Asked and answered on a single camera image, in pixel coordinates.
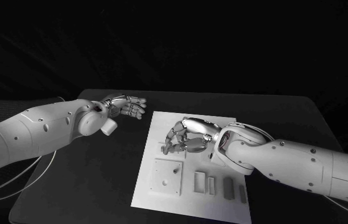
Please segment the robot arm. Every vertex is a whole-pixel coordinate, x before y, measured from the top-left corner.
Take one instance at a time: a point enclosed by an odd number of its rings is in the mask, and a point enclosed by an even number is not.
[[[192,126],[198,129],[197,126],[203,125],[197,133],[207,133],[208,123],[203,120],[191,118],[182,122],[178,141],[182,140],[182,133],[192,133]],[[207,138],[198,138],[194,142],[185,138],[178,145],[171,144],[178,126],[181,122],[168,134],[165,150],[197,153],[205,150]],[[269,179],[304,191],[348,200],[348,154],[288,140],[267,142],[262,134],[236,123],[217,128],[217,134],[210,135],[216,144],[213,163],[231,167],[244,175],[250,175],[257,168]],[[195,146],[194,149],[200,146],[201,151],[191,151],[191,146]]]
[[[142,119],[146,99],[112,94],[103,101],[78,99],[34,107],[0,122],[0,167],[44,156],[99,130],[110,135],[119,114]]]

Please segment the black background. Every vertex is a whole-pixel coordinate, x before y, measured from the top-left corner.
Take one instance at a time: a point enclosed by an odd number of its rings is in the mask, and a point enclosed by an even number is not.
[[[347,1],[0,0],[2,99],[74,100],[87,88],[308,96],[347,151]]]

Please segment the table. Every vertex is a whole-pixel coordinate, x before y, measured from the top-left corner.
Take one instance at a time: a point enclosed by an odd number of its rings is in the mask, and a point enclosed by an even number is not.
[[[221,223],[130,207],[155,110],[233,117],[260,127],[276,139],[341,151],[306,97],[87,89],[78,99],[101,100],[114,92],[146,97],[142,120],[119,116],[114,119],[119,128],[112,136],[99,131],[57,151],[47,174],[19,196],[10,213],[13,223]],[[44,172],[51,157],[52,154],[42,158],[29,183]],[[348,212],[321,195],[269,180],[257,170],[246,176],[246,182],[253,223],[348,220]]]

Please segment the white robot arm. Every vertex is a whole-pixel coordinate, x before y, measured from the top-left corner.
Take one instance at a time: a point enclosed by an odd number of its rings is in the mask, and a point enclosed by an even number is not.
[[[188,139],[188,133],[204,138]],[[178,145],[171,139],[177,135]],[[267,142],[263,135],[242,123],[224,128],[201,119],[184,119],[166,136],[164,154],[175,151],[198,153],[214,143],[211,162],[229,166],[244,175],[255,168],[265,176],[304,190],[348,200],[348,154],[288,140]]]
[[[78,99],[34,107],[0,122],[0,167],[44,156],[100,129],[110,135],[119,114],[142,119],[146,99],[116,93],[101,101]]]

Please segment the black table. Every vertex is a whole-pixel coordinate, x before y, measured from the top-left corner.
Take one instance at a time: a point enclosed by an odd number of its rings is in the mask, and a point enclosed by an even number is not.
[[[114,92],[146,97],[146,115],[140,121],[119,116],[112,136],[99,131],[58,150],[47,174],[21,194],[13,223],[221,223],[130,207],[153,111],[236,117],[276,139],[341,151],[306,97],[88,89],[78,99],[101,100]],[[42,158],[29,183],[52,155]],[[257,170],[246,181],[253,223],[348,222],[348,212],[321,195],[269,180]]]

